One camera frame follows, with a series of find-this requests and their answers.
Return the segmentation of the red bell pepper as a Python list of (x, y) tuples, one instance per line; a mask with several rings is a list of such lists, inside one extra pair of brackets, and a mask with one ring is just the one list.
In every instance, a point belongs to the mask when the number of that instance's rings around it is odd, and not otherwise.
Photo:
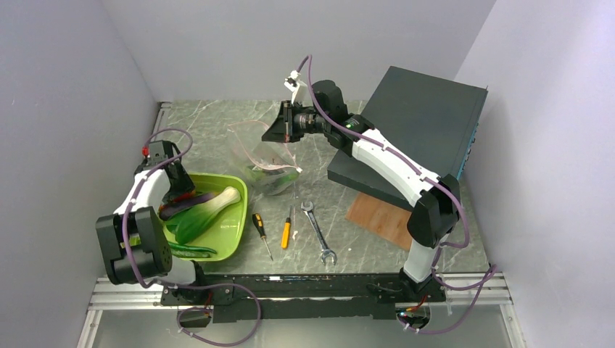
[(196, 195), (197, 195), (196, 191), (186, 192), (185, 194), (182, 194), (182, 195), (177, 196), (176, 198), (174, 198), (172, 200), (172, 203), (179, 203), (179, 202), (190, 201), (191, 199), (195, 198)]

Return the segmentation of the black grape bunch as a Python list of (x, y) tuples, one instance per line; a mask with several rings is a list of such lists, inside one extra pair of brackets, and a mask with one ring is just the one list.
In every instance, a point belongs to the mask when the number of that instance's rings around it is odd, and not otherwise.
[(284, 173), (281, 169), (266, 170), (256, 165), (248, 166), (249, 179), (255, 186), (264, 186), (274, 182), (277, 177)]

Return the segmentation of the clear zip top bag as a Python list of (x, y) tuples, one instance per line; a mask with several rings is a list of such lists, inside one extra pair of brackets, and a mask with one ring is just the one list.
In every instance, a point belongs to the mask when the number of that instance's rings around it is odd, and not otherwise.
[(259, 120), (245, 120), (226, 126), (226, 144), (233, 166), (250, 186), (262, 194), (264, 193), (255, 188), (246, 176), (248, 166), (256, 165), (266, 170), (295, 167), (302, 173), (302, 168), (286, 144), (261, 141), (261, 136), (267, 129), (267, 125)]

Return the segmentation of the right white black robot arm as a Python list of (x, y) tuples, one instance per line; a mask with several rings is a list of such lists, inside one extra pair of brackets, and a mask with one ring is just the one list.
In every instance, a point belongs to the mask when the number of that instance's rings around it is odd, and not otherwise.
[(400, 272), (400, 293), (409, 301), (420, 299), (434, 278), (439, 250), (460, 219), (458, 180), (420, 166), (367, 119), (348, 112), (333, 81), (309, 86), (291, 75), (284, 85), (292, 97), (281, 103), (262, 140), (289, 144), (306, 134), (322, 134), (330, 145), (370, 167), (402, 194), (411, 207), (407, 227), (412, 242)]

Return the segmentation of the green orange mango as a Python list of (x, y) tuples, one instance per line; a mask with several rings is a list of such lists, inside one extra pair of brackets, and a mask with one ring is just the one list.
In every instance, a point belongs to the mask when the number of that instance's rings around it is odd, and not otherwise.
[(277, 179), (264, 186), (255, 186), (255, 188), (261, 190), (264, 194), (276, 195), (284, 191), (288, 188), (295, 180), (300, 176), (300, 172), (295, 167), (283, 167), (281, 170), (284, 171)]

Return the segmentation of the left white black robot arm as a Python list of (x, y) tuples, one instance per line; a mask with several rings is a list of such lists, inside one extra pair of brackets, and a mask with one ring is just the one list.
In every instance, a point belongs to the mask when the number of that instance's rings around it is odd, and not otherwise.
[(143, 155), (124, 202), (95, 224), (107, 277), (115, 285), (180, 287), (180, 295), (197, 305), (207, 298), (209, 286), (195, 262), (172, 255), (163, 224), (199, 202), (194, 182), (173, 142), (153, 141)]

